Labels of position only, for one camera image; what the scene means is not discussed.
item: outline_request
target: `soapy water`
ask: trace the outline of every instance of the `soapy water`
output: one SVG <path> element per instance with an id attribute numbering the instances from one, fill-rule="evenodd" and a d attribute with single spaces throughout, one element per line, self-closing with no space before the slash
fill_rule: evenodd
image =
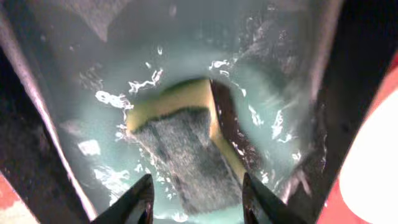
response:
<path id="1" fill-rule="evenodd" d="M 175 14 L 176 10 L 177 8 L 174 9 L 173 7 L 172 14 Z M 268 10 L 275 11 L 275 8 L 268 7 Z M 102 79 L 99 78 L 101 82 L 97 82 L 98 84 L 94 88 L 95 98 L 102 104 L 108 105 L 107 108 L 111 106 L 118 109 L 120 121 L 123 121 L 123 123 L 113 125 L 115 142 L 125 142 L 129 144 L 130 150 L 139 151 L 139 159 L 135 158 L 136 160 L 130 164 L 131 169 L 125 170 L 129 172 L 128 179 L 126 175 L 116 175 L 118 173 L 116 170 L 124 170 L 122 165 L 120 165 L 120 169 L 113 167 L 113 171 L 108 169 L 107 172 L 103 168 L 109 166 L 102 165 L 94 168 L 95 177 L 109 190 L 110 203 L 114 203 L 116 198 L 122 196 L 129 186 L 146 173 L 152 174 L 154 178 L 155 222 L 162 219 L 195 223 L 239 223 L 243 221 L 241 205 L 197 216 L 184 213 L 178 199 L 178 191 L 171 181 L 172 177 L 165 171 L 162 161 L 158 161 L 154 155 L 140 148 L 137 142 L 126 136 L 126 114 L 128 111 L 134 110 L 134 105 L 137 103 L 136 99 L 141 95 L 151 91 L 159 93 L 172 84 L 203 77 L 221 82 L 231 90 L 231 96 L 234 98 L 237 110 L 235 121 L 238 121 L 241 125 L 241 128 L 237 129 L 236 132 L 240 138 L 250 139 L 255 145 L 254 150 L 259 152 L 259 155 L 265 160 L 265 165 L 258 170 L 254 170 L 254 174 L 259 180 L 285 203 L 299 184 L 305 186 L 306 192 L 310 192 L 305 174 L 295 169 L 308 156 L 308 150 L 302 144 L 301 130 L 297 127 L 296 122 L 300 121 L 302 117 L 294 116 L 294 104 L 297 102 L 286 100 L 284 87 L 281 88 L 277 86 L 278 83 L 275 84 L 264 78 L 268 75 L 268 71 L 264 72 L 262 69 L 262 64 L 266 64 L 263 60 L 271 58 L 275 60 L 273 63 L 280 65 L 281 70 L 285 73 L 281 75 L 290 78 L 293 74 L 292 71 L 294 71 L 293 68 L 299 63 L 298 56 L 285 56 L 281 52 L 274 52 L 273 55 L 269 56 L 270 50 L 266 41 L 264 41 L 264 36 L 268 35 L 269 23 L 258 21 L 256 17 L 248 17 L 246 26 L 247 30 L 239 35 L 240 48 L 235 53 L 229 52 L 226 54 L 214 50 L 207 52 L 206 49 L 203 50 L 197 48 L 197 46 L 193 47 L 196 51 L 185 49 L 186 52 L 184 52 L 183 47 L 181 47 L 183 50 L 176 51 L 172 50 L 173 47 L 169 45 L 155 44 L 155 47 L 150 47 L 151 53 L 149 53 L 149 55 L 152 54 L 155 57 L 142 57 L 141 61 L 136 59 L 134 62 L 136 67 L 142 67 L 145 70 L 139 70 L 139 75 L 135 70 L 124 71 L 124 73 L 129 74 L 130 80 L 120 86 L 120 90 L 123 91 L 109 88 L 109 80 L 102 82 Z M 248 30 L 252 29 L 250 27 L 257 29 L 257 31 L 252 32 L 252 36 L 246 35 L 251 32 Z M 277 39 L 283 42 L 288 39 L 287 36 L 289 34 L 282 30 Z M 203 40 L 205 44 L 217 44 L 217 39 L 207 39 L 202 30 L 198 39 Z M 252 62 L 253 60 L 259 60 L 255 66 L 251 66 L 250 63 L 246 64 L 247 61 Z M 223 110 L 218 108 L 217 111 L 219 116 L 224 116 Z M 234 141 L 229 143 L 243 159 L 248 159 L 248 148 L 242 147 Z M 96 156 L 87 152 L 85 155 Z M 231 218 L 228 220 L 220 218 L 225 216 Z"/>
<path id="2" fill-rule="evenodd" d="M 157 47 L 157 54 L 159 56 L 162 56 L 164 54 L 164 50 L 162 47 L 158 46 Z M 211 62 L 211 64 L 208 66 L 209 71 L 212 74 L 216 74 L 219 77 L 224 78 L 227 82 L 229 82 L 230 86 L 234 86 L 237 89 L 237 92 L 240 92 L 244 98 L 247 97 L 247 92 L 244 88 L 242 88 L 240 85 L 238 85 L 233 78 L 229 75 L 229 71 L 233 69 L 233 65 L 236 62 L 236 59 L 223 59 L 223 60 L 214 60 Z M 146 68 L 152 72 L 152 76 L 150 77 L 150 80 L 146 80 L 143 82 L 138 82 L 138 81 L 129 81 L 127 85 L 130 87 L 128 90 L 128 94 L 131 96 L 137 95 L 140 93 L 141 90 L 147 90 L 148 88 L 156 88 L 158 85 L 162 83 L 162 79 L 167 76 L 167 71 L 164 70 L 162 67 L 154 68 L 155 63 L 154 62 L 144 62 L 144 65 Z M 127 99 L 126 95 L 124 93 L 119 93 L 119 95 L 112 95 L 104 90 L 99 90 L 95 93 L 95 97 L 98 101 L 110 105 L 114 108 L 120 109 L 121 110 L 121 116 L 123 116 L 123 121 L 126 122 L 126 113 L 129 110 L 134 109 L 134 102 L 130 101 Z M 254 106 L 248 105 L 247 106 L 247 111 L 248 114 L 250 114 L 251 120 L 253 125 L 255 125 L 258 128 L 269 128 L 272 136 L 271 139 L 273 141 L 276 141 L 277 143 L 288 143 L 289 141 L 293 141 L 294 139 L 298 139 L 297 136 L 293 136 L 290 132 L 291 130 L 284 131 L 287 129 L 287 127 L 284 127 L 284 110 L 288 110 L 286 108 L 282 108 L 281 110 L 277 110 L 275 112 L 275 117 L 274 117 L 274 122 L 272 124 L 269 124 L 269 126 L 265 126 L 266 123 L 264 122 L 264 118 L 261 117 L 261 114 L 256 111 Z M 126 136 L 126 125 L 125 124 L 119 124 L 116 126 L 116 133 L 115 133 L 115 141 L 126 141 L 129 144 L 131 144 L 132 140 L 129 139 Z M 235 142 L 231 142 L 232 146 L 235 148 L 235 150 L 238 152 L 239 155 L 245 156 L 245 149 L 240 149 L 239 146 Z M 173 183 L 170 181 L 171 176 L 162 167 L 162 164 L 159 164 L 157 159 L 155 158 L 154 155 L 151 155 L 147 151 L 143 150 L 142 148 L 139 148 L 140 152 L 140 159 L 137 161 L 136 166 L 134 167 L 134 172 L 138 174 L 138 176 L 144 175 L 145 173 L 147 174 L 152 174 L 154 177 L 154 184 L 155 184 L 155 206 L 154 206 L 154 217 L 155 219 L 173 219 L 176 222 L 185 222 L 185 221 L 191 221 L 191 222 L 205 222 L 209 223 L 206 218 L 201 217 L 199 215 L 198 217 L 189 217 L 187 214 L 185 214 L 180 206 L 174 206 L 174 208 L 162 210 L 159 209 L 160 202 L 158 200 L 159 197 L 163 197 L 167 199 L 168 201 L 172 201 L 174 203 L 179 203 L 178 201 L 178 192 L 175 189 L 175 186 Z M 265 158 L 269 159 L 270 154 L 266 152 Z M 300 151 L 298 150 L 297 152 L 291 153 L 291 160 L 292 164 L 298 164 L 300 160 L 302 159 L 302 155 Z M 285 176 L 284 174 L 279 174 L 277 175 L 274 169 L 270 170 L 270 167 L 272 167 L 272 161 L 271 166 L 265 167 L 264 169 L 258 170 L 256 172 L 258 178 L 261 180 L 261 182 L 265 185 L 267 185 L 271 190 L 274 192 L 277 192 L 277 189 L 280 188 L 280 184 L 288 178 L 289 175 Z M 110 190 L 110 199 L 111 201 L 109 204 L 112 204 L 115 202 L 115 200 L 122 196 L 122 194 L 129 188 L 129 178 L 127 178 L 127 175 L 116 175 L 118 174 L 117 172 L 111 170 L 108 172 L 108 174 L 105 174 L 104 172 L 101 172 L 98 169 L 95 169 L 94 172 L 96 173 L 96 178 L 103 183 L 103 185 Z M 228 210 L 227 213 L 231 215 L 232 213 L 235 213 L 237 216 L 235 216 L 235 220 L 238 222 L 238 220 L 242 220 L 241 214 L 240 214 L 240 207 L 237 206 L 236 208 L 232 208 L 232 210 Z M 226 211 L 215 211 L 214 213 L 220 213 L 223 214 L 223 212 Z"/>

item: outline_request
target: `red surface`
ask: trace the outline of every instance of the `red surface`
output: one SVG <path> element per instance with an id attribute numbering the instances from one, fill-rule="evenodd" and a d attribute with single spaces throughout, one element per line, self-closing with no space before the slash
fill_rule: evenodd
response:
<path id="1" fill-rule="evenodd" d="M 398 53 L 394 56 L 388 69 L 388 74 L 383 79 L 376 96 L 368 111 L 367 117 L 394 91 L 398 89 Z M 367 223 L 355 215 L 344 203 L 340 192 L 339 179 L 333 185 L 333 188 L 325 202 L 325 206 L 318 219 L 318 224 L 330 223 Z"/>
<path id="2" fill-rule="evenodd" d="M 18 194 L 15 193 L 6 178 L 0 173 L 0 210 L 11 207 L 18 200 Z"/>

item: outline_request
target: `water splash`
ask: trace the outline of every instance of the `water splash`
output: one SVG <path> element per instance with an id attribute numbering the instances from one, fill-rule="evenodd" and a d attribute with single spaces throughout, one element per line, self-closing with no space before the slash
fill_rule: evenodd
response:
<path id="1" fill-rule="evenodd" d="M 85 156 L 101 155 L 101 149 L 98 142 L 94 139 L 83 141 L 77 145 Z"/>
<path id="2" fill-rule="evenodd" d="M 157 46 L 157 54 L 160 55 L 160 56 L 163 55 L 163 47 L 160 46 L 160 45 Z"/>
<path id="3" fill-rule="evenodd" d="M 269 182 L 268 172 L 264 172 L 264 171 L 262 170 L 262 171 L 260 171 L 260 174 L 261 174 L 261 182 L 262 182 L 263 184 L 268 184 L 268 182 Z"/>
<path id="4" fill-rule="evenodd" d="M 151 65 L 149 62 L 145 62 L 145 66 L 146 66 L 148 69 L 151 69 L 151 68 L 152 68 L 152 65 Z"/>
<path id="5" fill-rule="evenodd" d="M 158 177 L 156 178 L 156 181 L 158 181 L 158 182 L 164 182 L 165 179 L 164 179 L 164 177 L 162 177 L 162 176 L 158 176 Z"/>
<path id="6" fill-rule="evenodd" d="M 209 66 L 209 70 L 212 70 L 214 68 L 220 68 L 221 66 L 229 66 L 229 62 L 227 60 L 214 60 L 211 62 L 211 65 Z"/>
<path id="7" fill-rule="evenodd" d="M 140 172 L 144 171 L 144 169 L 142 168 L 141 164 L 138 164 L 136 166 L 136 168 L 134 168 L 134 171 L 136 171 L 137 173 L 140 173 Z"/>
<path id="8" fill-rule="evenodd" d="M 129 185 L 122 181 L 122 179 L 130 179 L 130 173 L 127 170 L 116 172 L 108 166 L 100 166 L 98 169 L 94 169 L 94 174 L 95 178 L 111 191 L 109 206 L 112 206 L 129 189 Z"/>
<path id="9" fill-rule="evenodd" d="M 116 125 L 116 127 L 119 128 L 119 129 L 122 129 L 122 130 L 127 130 L 127 126 L 124 125 L 124 124 Z"/>
<path id="10" fill-rule="evenodd" d="M 282 117 L 282 111 L 279 110 L 276 113 L 276 117 L 275 117 L 275 121 L 274 124 L 271 126 L 272 128 L 272 139 L 275 139 L 276 137 L 278 137 L 283 129 L 282 123 L 284 122 L 284 119 Z"/>
<path id="11" fill-rule="evenodd" d="M 295 161 L 295 162 L 298 162 L 298 161 L 300 161 L 300 159 L 301 159 L 301 153 L 300 152 L 298 152 L 298 153 L 296 153 L 296 154 L 292 154 L 292 158 L 293 158 L 293 160 Z"/>
<path id="12" fill-rule="evenodd" d="M 231 83 L 234 84 L 234 85 L 236 85 L 236 87 L 238 87 L 238 88 L 241 90 L 242 95 L 243 95 L 244 97 L 246 97 L 246 89 L 241 88 L 241 87 L 239 86 L 239 84 L 237 84 L 237 83 L 234 82 L 234 81 L 231 81 Z"/>
<path id="13" fill-rule="evenodd" d="M 326 166 L 326 155 L 327 155 L 327 148 L 326 148 L 326 139 L 327 139 L 328 135 L 325 134 L 323 137 L 323 141 L 322 141 L 322 148 L 323 148 L 323 156 L 321 159 L 321 163 L 322 163 L 322 172 L 325 170 L 325 166 Z"/>
<path id="14" fill-rule="evenodd" d="M 235 150 L 239 153 L 239 155 L 244 156 L 244 149 L 240 150 L 235 142 L 232 142 L 232 145 L 234 146 Z"/>
<path id="15" fill-rule="evenodd" d="M 249 111 L 251 113 L 251 119 L 253 120 L 254 125 L 260 126 L 264 124 L 264 121 L 260 118 L 260 115 L 254 110 L 251 105 L 249 105 Z"/>
<path id="16" fill-rule="evenodd" d="M 293 139 L 293 136 L 292 136 L 291 134 L 286 134 L 285 140 L 279 138 L 279 139 L 278 139 L 278 142 L 287 143 L 287 142 L 289 142 L 289 141 L 292 140 L 292 139 Z"/>
<path id="17" fill-rule="evenodd" d="M 226 70 L 220 70 L 220 75 L 224 75 L 225 77 L 229 78 L 229 72 Z"/>
<path id="18" fill-rule="evenodd" d="M 152 85 L 156 86 L 157 82 L 160 80 L 161 76 L 163 74 L 163 68 L 160 68 L 159 70 L 155 70 L 151 76 L 151 81 L 144 81 L 143 83 L 139 83 L 137 81 L 133 82 L 128 82 L 130 85 L 130 90 L 129 93 L 137 93 L 140 88 L 144 88 L 147 85 Z"/>
<path id="19" fill-rule="evenodd" d="M 124 94 L 116 96 L 106 91 L 100 90 L 95 93 L 95 98 L 97 98 L 98 101 L 107 105 L 110 104 L 115 108 L 124 109 L 124 110 L 131 110 L 134 108 L 134 105 L 130 104 L 130 101 L 127 100 Z"/>
<path id="20" fill-rule="evenodd" d="M 183 223 L 183 222 L 188 220 L 189 216 L 187 214 L 185 214 L 185 213 L 177 212 L 177 213 L 174 213 L 172 218 L 176 222 Z"/>
<path id="21" fill-rule="evenodd" d="M 94 63 L 84 72 L 79 72 L 79 84 L 86 90 L 100 91 L 104 88 L 103 79 L 98 75 L 102 64 Z"/>
<path id="22" fill-rule="evenodd" d="M 114 136 L 116 137 L 116 139 L 114 140 L 114 141 L 120 141 L 120 140 L 122 140 L 122 139 L 124 139 L 124 134 L 122 133 L 122 132 L 116 132 L 115 134 L 114 134 Z"/>
<path id="23" fill-rule="evenodd" d="M 278 188 L 278 186 L 279 186 L 280 182 L 281 182 L 283 179 L 284 179 L 284 178 L 283 178 L 283 177 L 281 177 L 279 180 L 277 180 L 277 182 L 275 183 L 275 186 L 274 186 L 274 188 L 272 189 L 272 191 L 273 191 L 273 192 L 275 192 L 275 191 L 276 191 L 276 189 Z"/>

